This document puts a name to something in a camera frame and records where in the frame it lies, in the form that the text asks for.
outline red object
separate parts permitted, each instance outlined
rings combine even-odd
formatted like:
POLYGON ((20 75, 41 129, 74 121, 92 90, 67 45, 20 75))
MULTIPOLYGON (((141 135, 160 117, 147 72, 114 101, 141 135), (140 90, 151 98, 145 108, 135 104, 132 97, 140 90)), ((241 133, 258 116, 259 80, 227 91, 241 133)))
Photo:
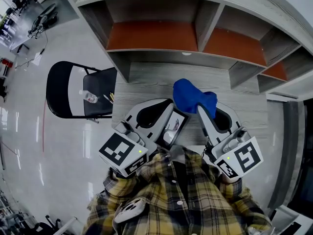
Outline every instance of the red object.
POLYGON ((10 62, 10 61, 8 61, 8 60, 6 60, 6 59, 2 59, 1 62, 2 62, 4 65, 8 66, 9 68, 12 68, 12 66, 13 66, 13 63, 10 62))

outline gray wood tabletop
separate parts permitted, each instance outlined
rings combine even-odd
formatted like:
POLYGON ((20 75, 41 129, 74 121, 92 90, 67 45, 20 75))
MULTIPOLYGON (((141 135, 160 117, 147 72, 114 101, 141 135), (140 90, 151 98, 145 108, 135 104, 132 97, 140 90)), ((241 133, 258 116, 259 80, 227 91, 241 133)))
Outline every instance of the gray wood tabletop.
MULTIPOLYGON (((259 94, 257 78, 252 78, 235 90, 230 89, 227 70, 202 66, 132 63, 130 81, 126 83, 118 74, 116 79, 112 127, 114 128, 129 110, 141 102, 155 98, 173 99, 173 84, 181 79, 190 80, 202 92, 212 91, 218 101, 234 109, 251 136, 255 136, 261 149, 268 140, 268 113, 265 94, 259 94)), ((178 145, 205 145, 198 117, 191 114, 176 139, 178 145)))

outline plastic bottle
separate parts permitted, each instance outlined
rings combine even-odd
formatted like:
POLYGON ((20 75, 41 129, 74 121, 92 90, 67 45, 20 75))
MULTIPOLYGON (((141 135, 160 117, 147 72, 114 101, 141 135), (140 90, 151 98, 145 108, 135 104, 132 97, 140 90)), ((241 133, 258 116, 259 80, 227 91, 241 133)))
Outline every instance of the plastic bottle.
POLYGON ((79 94, 83 95, 84 100, 88 101, 89 103, 95 104, 98 101, 97 96, 89 91, 80 90, 79 94))

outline white pipe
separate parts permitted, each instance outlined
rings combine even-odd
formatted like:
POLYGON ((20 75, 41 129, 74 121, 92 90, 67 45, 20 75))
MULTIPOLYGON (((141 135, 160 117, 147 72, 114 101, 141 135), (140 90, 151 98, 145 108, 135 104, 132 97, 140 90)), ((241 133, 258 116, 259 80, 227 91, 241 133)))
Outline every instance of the white pipe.
POLYGON ((64 226, 62 226, 56 233, 54 233, 54 235, 62 235, 68 229, 68 227, 76 220, 77 217, 71 218, 70 221, 68 221, 64 226))

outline yellow and black plaid shirt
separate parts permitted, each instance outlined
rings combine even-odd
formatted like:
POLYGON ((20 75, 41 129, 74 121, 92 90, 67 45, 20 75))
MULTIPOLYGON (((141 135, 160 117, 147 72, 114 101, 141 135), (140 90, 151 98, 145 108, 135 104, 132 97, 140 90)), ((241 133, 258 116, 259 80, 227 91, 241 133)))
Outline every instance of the yellow and black plaid shirt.
POLYGON ((240 235, 247 234, 248 227, 262 231, 271 227, 241 180, 222 183, 217 168, 199 154, 184 150, 188 204, 176 183, 170 154, 161 150, 130 179, 109 172, 105 190, 89 204, 91 212, 83 234, 240 235), (117 208, 139 197, 146 201, 144 212, 115 230, 112 221, 117 208))

